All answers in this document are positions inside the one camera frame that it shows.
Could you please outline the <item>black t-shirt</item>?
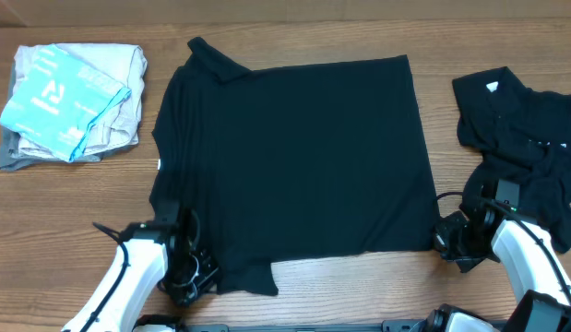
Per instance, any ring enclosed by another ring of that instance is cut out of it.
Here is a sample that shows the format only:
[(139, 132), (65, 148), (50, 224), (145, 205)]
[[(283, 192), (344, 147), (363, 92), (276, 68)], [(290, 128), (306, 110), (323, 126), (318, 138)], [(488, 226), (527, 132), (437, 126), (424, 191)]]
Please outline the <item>black t-shirt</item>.
[(439, 212), (406, 56), (251, 70), (188, 45), (152, 132), (150, 203), (197, 213), (219, 292), (276, 294), (278, 261), (431, 248)]

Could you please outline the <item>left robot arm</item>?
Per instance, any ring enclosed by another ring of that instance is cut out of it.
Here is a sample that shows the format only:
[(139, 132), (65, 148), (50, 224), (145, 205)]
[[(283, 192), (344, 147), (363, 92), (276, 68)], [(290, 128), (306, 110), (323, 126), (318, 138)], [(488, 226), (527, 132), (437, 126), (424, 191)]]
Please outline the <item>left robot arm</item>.
[(213, 289), (220, 267), (200, 243), (202, 223), (196, 211), (162, 201), (153, 220), (134, 222), (122, 231), (95, 227), (116, 243), (111, 266), (83, 308), (62, 328), (65, 332), (186, 331), (179, 317), (143, 315), (152, 291), (187, 307)]

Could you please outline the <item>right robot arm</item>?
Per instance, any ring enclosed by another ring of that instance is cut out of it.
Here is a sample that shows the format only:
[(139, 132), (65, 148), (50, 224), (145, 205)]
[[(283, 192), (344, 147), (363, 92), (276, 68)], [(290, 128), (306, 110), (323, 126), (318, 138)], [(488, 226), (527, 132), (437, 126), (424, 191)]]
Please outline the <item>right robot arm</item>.
[(504, 323), (443, 304), (414, 331), (571, 331), (571, 279), (552, 237), (518, 208), (519, 185), (504, 179), (476, 196), (471, 216), (458, 211), (435, 225), (434, 249), (462, 273), (493, 260), (506, 270), (517, 307)]

